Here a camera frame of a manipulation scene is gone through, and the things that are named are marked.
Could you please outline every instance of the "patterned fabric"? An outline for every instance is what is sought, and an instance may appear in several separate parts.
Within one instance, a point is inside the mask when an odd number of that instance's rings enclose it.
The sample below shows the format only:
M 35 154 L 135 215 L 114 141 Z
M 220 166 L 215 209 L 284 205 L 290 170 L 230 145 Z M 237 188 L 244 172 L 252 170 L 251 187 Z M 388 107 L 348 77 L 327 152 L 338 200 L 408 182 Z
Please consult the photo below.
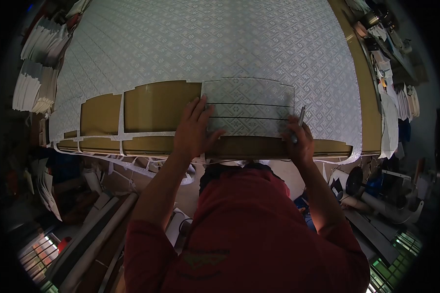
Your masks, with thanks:
M 55 107 L 153 82 L 228 77 L 293 87 L 294 113 L 307 106 L 314 137 L 360 154 L 353 59 L 326 0 L 93 0 L 66 52 Z
M 294 88 L 257 78 L 222 78 L 204 82 L 202 92 L 215 105 L 207 130 L 229 136 L 275 136 L 294 111 Z

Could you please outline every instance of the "white brocade fabric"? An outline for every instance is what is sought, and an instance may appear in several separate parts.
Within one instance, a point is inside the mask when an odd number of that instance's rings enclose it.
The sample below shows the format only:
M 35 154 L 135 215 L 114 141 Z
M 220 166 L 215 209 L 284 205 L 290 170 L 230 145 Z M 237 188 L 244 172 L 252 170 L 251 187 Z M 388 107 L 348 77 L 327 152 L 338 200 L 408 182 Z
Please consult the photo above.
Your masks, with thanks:
M 153 82 L 223 78 L 269 80 L 293 88 L 293 113 L 307 106 L 305 123 L 315 139 L 352 145 L 346 162 L 360 155 L 362 120 L 353 59 L 326 0 L 93 0 L 66 51 L 55 108 L 58 112 L 79 97 L 84 102 Z M 264 105 L 277 105 L 277 100 L 268 98 Z M 281 115 L 269 113 L 268 118 Z M 215 119 L 233 130 L 230 135 L 277 136 L 283 127 L 263 123 L 263 116 Z M 270 129 L 255 131 L 256 126 Z

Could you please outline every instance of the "work table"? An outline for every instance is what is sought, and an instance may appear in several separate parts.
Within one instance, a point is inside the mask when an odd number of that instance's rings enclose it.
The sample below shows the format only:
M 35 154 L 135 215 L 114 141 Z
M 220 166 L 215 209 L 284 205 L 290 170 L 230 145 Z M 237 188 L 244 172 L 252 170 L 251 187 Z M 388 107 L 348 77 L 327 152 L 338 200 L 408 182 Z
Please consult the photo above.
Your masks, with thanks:
M 381 114 L 367 58 L 352 29 L 353 14 L 344 0 L 329 0 L 344 32 L 358 80 L 362 112 L 362 155 L 375 155 L 381 149 Z M 175 131 L 182 109 L 201 95 L 201 83 L 168 81 L 146 84 L 124 93 L 124 132 Z M 121 95 L 102 95 L 82 104 L 80 136 L 108 136 L 118 133 Z M 76 131 L 65 138 L 76 137 Z M 79 143 L 82 152 L 120 154 L 120 142 L 110 138 L 88 137 Z M 78 151 L 73 140 L 57 144 L 63 151 Z M 172 136 L 144 136 L 122 142 L 126 155 L 166 156 L 173 149 Z M 347 157 L 352 147 L 343 142 L 315 140 L 315 157 Z M 205 154 L 206 158 L 286 158 L 281 138 L 224 136 Z

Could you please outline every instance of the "stacked paper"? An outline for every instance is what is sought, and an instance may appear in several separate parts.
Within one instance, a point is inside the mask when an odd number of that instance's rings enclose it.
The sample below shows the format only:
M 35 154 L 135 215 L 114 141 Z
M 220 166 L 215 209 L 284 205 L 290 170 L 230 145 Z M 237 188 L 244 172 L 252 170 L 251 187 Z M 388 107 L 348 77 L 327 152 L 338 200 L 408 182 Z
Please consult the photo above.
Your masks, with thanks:
M 12 107 L 19 111 L 46 112 L 55 101 L 57 70 L 24 60 L 16 82 Z
M 417 97 L 416 89 L 413 86 L 404 85 L 404 88 L 397 93 L 398 97 L 398 114 L 397 117 L 401 120 L 418 117 L 420 114 L 419 99 Z
M 36 175 L 37 193 L 39 194 L 41 202 L 46 207 L 46 209 L 53 212 L 55 214 L 55 217 L 59 221 L 62 221 L 57 203 L 55 202 L 54 196 L 52 195 L 53 176 L 49 174 L 49 169 L 46 167 L 47 159 L 48 158 L 35 160 L 31 163 L 33 172 Z
M 24 44 L 21 59 L 30 59 L 53 67 L 57 64 L 68 39 L 69 35 L 65 24 L 61 26 L 41 17 Z

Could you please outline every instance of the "person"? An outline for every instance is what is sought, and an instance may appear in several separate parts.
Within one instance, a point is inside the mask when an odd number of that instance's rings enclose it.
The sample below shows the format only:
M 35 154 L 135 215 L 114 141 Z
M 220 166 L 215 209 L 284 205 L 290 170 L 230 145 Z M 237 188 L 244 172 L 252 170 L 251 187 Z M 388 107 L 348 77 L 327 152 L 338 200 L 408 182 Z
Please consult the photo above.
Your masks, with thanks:
M 126 292 L 365 292 L 368 261 L 312 160 L 310 129 L 296 117 L 287 128 L 298 143 L 283 137 L 306 184 L 317 233 L 307 228 L 284 181 L 256 165 L 210 176 L 176 254 L 165 229 L 178 187 L 193 158 L 225 133 L 206 137 L 213 107 L 205 105 L 203 96 L 186 106 L 173 152 L 135 204 L 124 251 Z

